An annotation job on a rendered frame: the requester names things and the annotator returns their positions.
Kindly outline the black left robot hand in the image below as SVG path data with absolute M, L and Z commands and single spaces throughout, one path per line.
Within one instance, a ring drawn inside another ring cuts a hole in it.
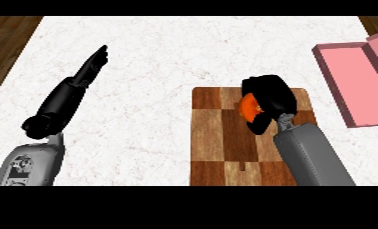
M 21 123 L 20 128 L 32 139 L 55 135 L 67 125 L 78 109 L 85 90 L 107 63 L 107 46 L 103 45 L 85 60 L 75 75 L 66 77 L 51 90 L 36 114 Z

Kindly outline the checkered wooden cutting board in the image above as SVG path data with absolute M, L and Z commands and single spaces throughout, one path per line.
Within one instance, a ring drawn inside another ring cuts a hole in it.
M 253 135 L 238 115 L 238 87 L 191 89 L 191 186 L 293 186 L 295 180 L 277 152 L 271 121 Z

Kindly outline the pink cardboard box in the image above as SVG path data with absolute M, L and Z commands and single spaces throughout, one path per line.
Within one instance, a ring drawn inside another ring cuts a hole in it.
M 378 34 L 311 52 L 346 127 L 378 126 Z

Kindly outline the orange squash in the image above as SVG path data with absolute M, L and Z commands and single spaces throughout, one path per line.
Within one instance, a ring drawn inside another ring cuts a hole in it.
M 247 93 L 238 100 L 238 115 L 246 122 L 253 122 L 255 116 L 262 112 L 256 99 Z

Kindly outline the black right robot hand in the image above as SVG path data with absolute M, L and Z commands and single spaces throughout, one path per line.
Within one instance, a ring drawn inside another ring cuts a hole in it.
M 246 123 L 250 132 L 261 135 L 275 121 L 284 125 L 296 115 L 296 99 L 277 75 L 262 75 L 241 80 L 241 96 L 250 94 L 261 111 Z

